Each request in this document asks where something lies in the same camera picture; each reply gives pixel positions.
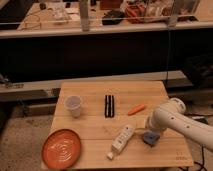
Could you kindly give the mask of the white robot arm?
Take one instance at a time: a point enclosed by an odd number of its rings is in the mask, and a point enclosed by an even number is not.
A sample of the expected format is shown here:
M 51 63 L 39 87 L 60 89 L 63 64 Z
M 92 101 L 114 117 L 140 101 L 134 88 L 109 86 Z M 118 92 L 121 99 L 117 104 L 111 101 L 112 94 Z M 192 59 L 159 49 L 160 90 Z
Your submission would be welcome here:
M 146 127 L 156 133 L 172 129 L 213 152 L 213 127 L 183 115 L 186 106 L 179 98 L 158 105 L 146 121 Z

